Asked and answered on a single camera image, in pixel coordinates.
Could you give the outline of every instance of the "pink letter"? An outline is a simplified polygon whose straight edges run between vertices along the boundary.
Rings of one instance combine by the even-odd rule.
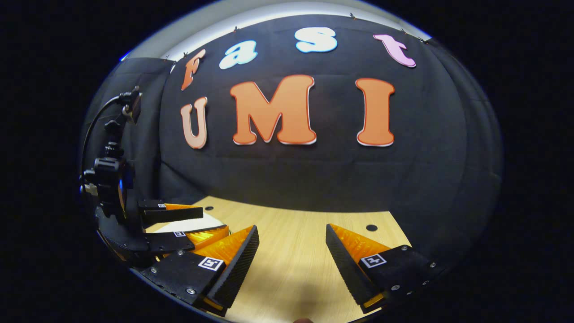
[[[417,65],[413,59],[406,57],[402,52],[401,48],[406,49],[406,46],[404,46],[402,43],[399,43],[387,34],[374,34],[373,37],[375,37],[376,40],[383,42],[389,55],[394,60],[399,62],[399,64],[407,67],[415,67]]]

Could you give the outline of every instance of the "letter m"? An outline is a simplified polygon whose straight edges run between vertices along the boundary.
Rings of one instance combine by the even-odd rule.
[[[254,82],[243,82],[231,88],[237,108],[237,133],[233,142],[252,145],[257,135],[251,130],[250,120],[257,132],[268,143],[282,117],[282,128],[277,139],[283,144],[309,145],[317,140],[309,122],[309,89],[315,80],[308,75],[283,78],[269,102]]]

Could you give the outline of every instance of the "wooden table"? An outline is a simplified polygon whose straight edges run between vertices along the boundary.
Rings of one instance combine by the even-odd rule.
[[[275,209],[207,197],[211,216],[237,232],[255,224],[259,248],[225,319],[232,322],[349,322],[365,316],[354,302],[325,243],[327,224],[349,229],[390,248],[410,245],[390,212],[327,213]],[[366,226],[376,225],[376,231]]]

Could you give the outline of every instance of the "orange letter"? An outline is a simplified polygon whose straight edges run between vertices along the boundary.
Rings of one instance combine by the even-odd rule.
[[[308,75],[291,75],[283,78],[271,102],[254,82],[243,82],[231,88],[237,107],[237,133],[233,142],[251,145],[257,135],[251,131],[249,119],[268,143],[279,118],[283,126],[277,133],[279,142],[287,145],[309,145],[317,141],[317,134],[309,123],[309,89],[315,80]]]
[[[191,82],[193,82],[193,75],[197,72],[197,68],[199,67],[199,59],[203,58],[204,55],[205,49],[202,49],[185,65],[185,76],[183,79],[183,84],[181,85],[182,91],[185,90],[191,84]]]
[[[187,144],[193,149],[201,149],[205,146],[207,141],[207,126],[205,125],[205,105],[207,104],[207,98],[202,97],[195,100],[193,104],[197,110],[197,136],[194,136],[191,132],[191,111],[193,110],[191,104],[184,105],[181,107],[181,118],[183,120],[183,134]]]
[[[364,96],[363,130],[357,141],[365,146],[386,147],[393,144],[394,136],[389,130],[389,101],[394,87],[378,79],[358,79],[355,84]]]

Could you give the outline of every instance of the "light blue letter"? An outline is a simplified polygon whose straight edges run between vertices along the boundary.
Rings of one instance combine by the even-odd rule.
[[[328,52],[337,47],[335,31],[327,27],[308,27],[295,32],[295,38],[300,40],[295,47],[304,53]]]
[[[256,56],[256,42],[246,40],[225,51],[225,57],[219,62],[219,68],[225,70],[236,64],[245,64],[252,61]]]

